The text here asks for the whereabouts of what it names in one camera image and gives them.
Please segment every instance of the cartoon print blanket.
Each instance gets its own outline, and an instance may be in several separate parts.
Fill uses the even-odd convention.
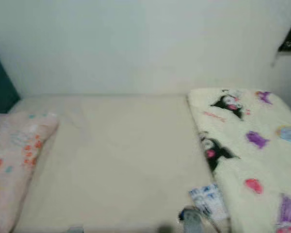
[[[0,233],[15,224],[39,151],[57,125],[53,114],[0,114]]]
[[[270,92],[218,88],[193,90],[188,102],[233,232],[281,232],[282,197],[291,198],[289,107]]]

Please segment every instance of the pillowcase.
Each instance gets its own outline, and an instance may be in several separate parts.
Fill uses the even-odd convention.
[[[0,233],[14,226],[40,149],[57,126],[54,114],[0,114]]]

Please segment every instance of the bed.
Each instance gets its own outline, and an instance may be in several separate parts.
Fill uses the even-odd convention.
[[[289,107],[245,89],[197,89],[188,102],[233,232],[291,232]]]
[[[177,224],[212,182],[185,96],[39,96],[11,111],[56,113],[15,233]]]

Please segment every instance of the kuromi character print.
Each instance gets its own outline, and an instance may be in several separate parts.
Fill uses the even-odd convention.
[[[199,134],[200,140],[204,146],[205,156],[211,171],[214,171],[218,166],[218,159],[223,156],[226,159],[235,158],[235,156],[229,149],[222,147],[221,144],[213,139],[207,137],[208,132],[204,131]]]
[[[210,105],[211,107],[219,107],[227,109],[235,114],[240,120],[243,119],[243,104],[240,102],[240,91],[233,90],[222,90],[223,95],[220,99]]]

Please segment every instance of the pink heart print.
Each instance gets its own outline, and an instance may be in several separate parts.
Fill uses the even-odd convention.
[[[276,233],[291,233],[291,227],[277,229]]]
[[[263,193],[263,186],[257,179],[248,179],[245,181],[245,185],[248,188],[251,188],[255,193],[261,194]]]

